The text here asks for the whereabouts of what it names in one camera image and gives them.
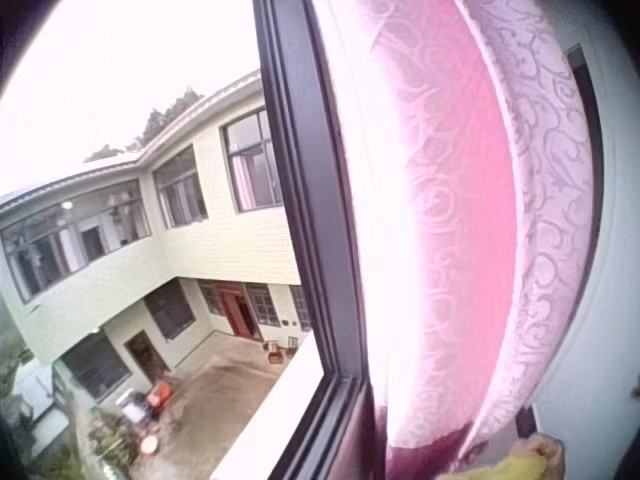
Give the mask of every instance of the hand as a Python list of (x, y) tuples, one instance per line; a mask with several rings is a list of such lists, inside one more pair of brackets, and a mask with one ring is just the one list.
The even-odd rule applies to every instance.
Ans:
[(547, 460), (547, 469), (540, 480), (563, 480), (565, 475), (564, 446), (560, 440), (536, 433), (526, 440), (518, 440), (511, 447), (511, 455), (536, 452)]

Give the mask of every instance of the curtain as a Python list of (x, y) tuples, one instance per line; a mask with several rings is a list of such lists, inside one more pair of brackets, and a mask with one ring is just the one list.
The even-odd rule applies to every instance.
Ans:
[(575, 80), (528, 0), (315, 0), (343, 133), (381, 460), (433, 478), (513, 419), (579, 300)]
[(252, 208), (256, 208), (257, 205), (256, 199), (253, 195), (251, 177), (244, 157), (233, 157), (233, 174), (240, 210), (251, 210)]

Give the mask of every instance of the red object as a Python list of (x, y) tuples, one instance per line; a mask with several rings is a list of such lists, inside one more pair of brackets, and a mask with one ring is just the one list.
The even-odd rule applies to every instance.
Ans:
[(159, 408), (166, 403), (173, 391), (167, 382), (160, 380), (154, 385), (149, 394), (147, 395), (147, 402), (153, 408)]

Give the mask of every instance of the roof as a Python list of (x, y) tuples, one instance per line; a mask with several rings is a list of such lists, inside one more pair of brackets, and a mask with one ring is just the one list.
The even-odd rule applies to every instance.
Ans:
[(260, 71), (256, 70), (193, 104), (140, 151), (81, 163), (74, 166), (72, 170), (59, 172), (55, 178), (0, 195), (0, 214), (75, 183), (107, 176), (122, 170), (142, 167), (156, 159), (175, 142), (213, 115), (261, 90)]

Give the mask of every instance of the sky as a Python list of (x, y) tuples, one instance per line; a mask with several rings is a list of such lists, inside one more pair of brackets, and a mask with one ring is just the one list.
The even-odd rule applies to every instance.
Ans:
[(0, 98), (0, 194), (124, 147), (187, 86), (259, 68), (251, 0), (62, 0)]

